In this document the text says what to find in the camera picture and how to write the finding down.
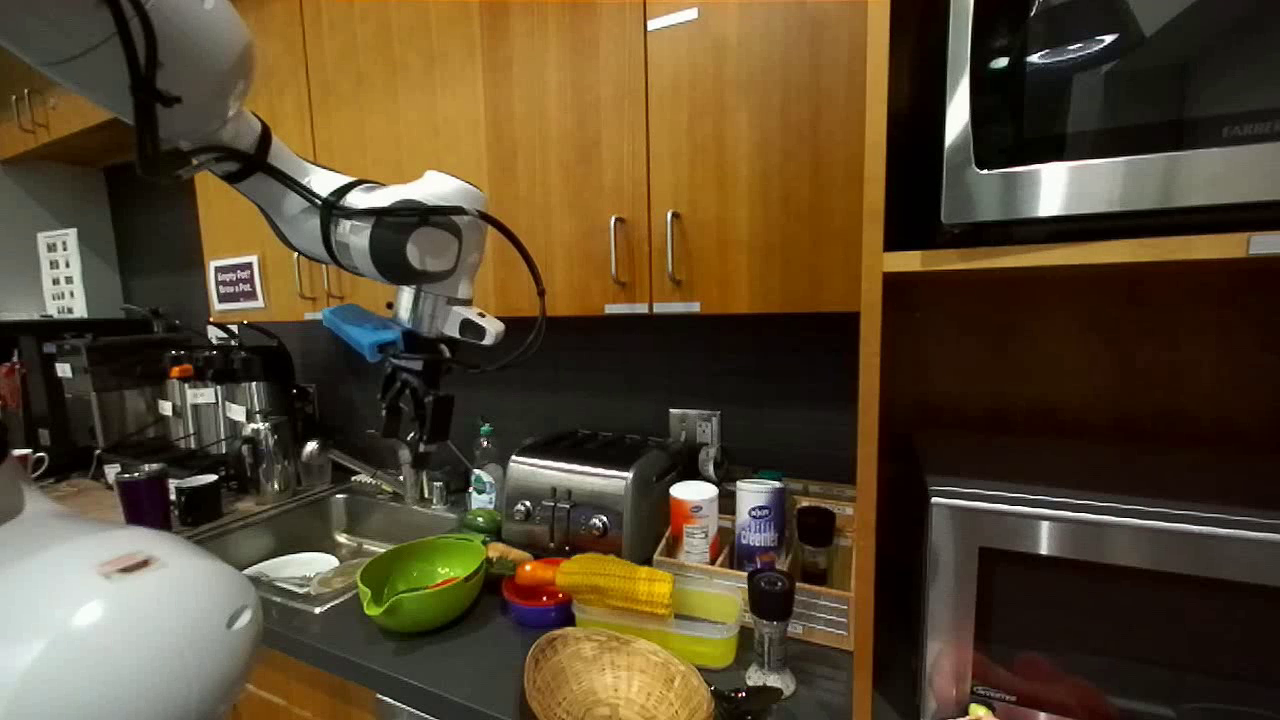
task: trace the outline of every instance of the cabinet handle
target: cabinet handle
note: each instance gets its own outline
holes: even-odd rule
[[[27,97],[27,115],[32,115],[32,133],[34,133],[34,128],[47,128],[47,121],[53,121],[53,99],[47,99],[47,92],[32,92],[32,97]]]
[[[624,226],[628,226],[628,221],[624,215],[606,215],[606,279],[614,282],[614,288],[628,288],[633,279],[624,279],[619,273],[614,273],[614,243],[624,240]]]
[[[18,133],[34,133],[34,122],[32,122],[32,87],[17,92],[12,99],[17,99],[12,103],[17,128]]]
[[[338,276],[330,262],[321,269],[321,292],[325,292],[326,301],[348,301],[343,276]]]
[[[665,215],[669,279],[679,288],[682,279],[677,276],[677,240],[679,240],[679,213],[669,207],[669,215]]]
[[[291,251],[291,288],[294,288],[299,301],[314,301],[312,273],[304,269],[299,251]]]

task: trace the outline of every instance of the kitchen counter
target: kitchen counter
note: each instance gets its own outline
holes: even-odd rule
[[[47,490],[68,508],[119,521],[113,490],[100,483],[63,483]],[[521,693],[524,652],[535,630],[515,628],[486,588],[475,606],[426,637],[392,637],[362,620],[361,598],[343,598],[325,615],[263,605],[263,645],[312,666],[362,685],[408,709],[439,720],[507,720],[533,715]],[[789,645],[789,663],[799,693],[777,703],[777,720],[846,720],[853,715],[853,654],[819,645]],[[741,641],[741,661],[725,672],[702,672],[714,687],[735,687],[751,654],[751,637]]]

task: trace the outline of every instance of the electrical outlet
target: electrical outlet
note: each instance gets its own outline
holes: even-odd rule
[[[677,445],[718,446],[718,413],[714,406],[669,406],[669,437]]]

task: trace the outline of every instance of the sink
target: sink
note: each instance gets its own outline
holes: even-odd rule
[[[321,615],[357,592],[357,570],[368,556],[451,529],[451,513],[408,508],[376,490],[325,488],[269,513],[206,525],[198,532],[188,532],[188,539],[230,567],[246,567],[289,552],[330,552],[338,567],[325,570],[312,585],[255,580],[263,598]]]

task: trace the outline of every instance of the microwave door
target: microwave door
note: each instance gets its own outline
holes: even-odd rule
[[[1276,525],[975,488],[929,521],[922,715],[1280,715]]]
[[[942,224],[1271,205],[1264,0],[950,0]]]

